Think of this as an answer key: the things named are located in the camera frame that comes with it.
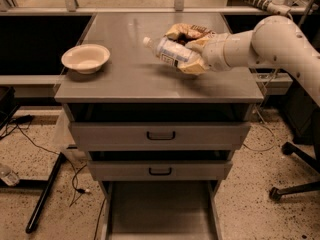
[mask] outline white bowl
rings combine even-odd
[[[83,44],[66,51],[62,58],[62,64],[81,74],[92,74],[98,71],[110,57],[109,50],[97,44]]]

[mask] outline white bottle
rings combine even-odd
[[[10,187],[20,182],[19,176],[9,166],[3,164],[0,164],[0,179]]]
[[[201,55],[194,52],[181,44],[169,40],[167,37],[159,39],[151,39],[145,37],[143,39],[145,47],[150,48],[152,53],[165,63],[174,67],[179,67],[184,63],[192,63],[200,60]]]

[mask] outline terrazzo floor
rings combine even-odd
[[[23,132],[38,146],[59,152],[59,145],[52,140],[60,108],[21,108],[15,116],[25,114],[35,118]],[[256,115],[252,116],[245,145],[235,152],[231,172],[215,198],[223,239],[320,239],[320,192],[286,196],[280,202],[268,197],[273,186],[284,188],[320,177],[296,156],[281,154],[281,145],[290,142],[292,135],[278,111],[268,108],[262,115],[267,124],[261,124]],[[298,146],[314,155],[312,146]],[[19,130],[0,141],[0,161],[14,168],[21,178],[46,179],[56,157],[35,147]],[[77,169],[85,165],[85,160],[72,161]],[[26,234],[25,228],[39,193],[1,190],[0,239],[94,239],[96,225],[101,226],[102,222],[102,218],[98,221],[98,215],[104,197],[97,182],[84,168],[78,175],[78,187],[89,188],[91,194],[84,194],[69,207],[74,194],[73,176],[71,165],[65,162],[38,228],[31,234]]]

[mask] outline black chair wheel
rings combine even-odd
[[[282,148],[281,151],[284,155],[291,155],[294,152],[294,147],[289,142],[286,142]]]
[[[273,187],[269,192],[269,198],[273,201],[280,201],[281,195],[278,194],[278,188]]]

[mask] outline white robotic arm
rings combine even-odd
[[[206,43],[201,53],[215,71],[240,66],[283,69],[320,106],[320,54],[286,17],[267,17],[252,31],[218,34]]]

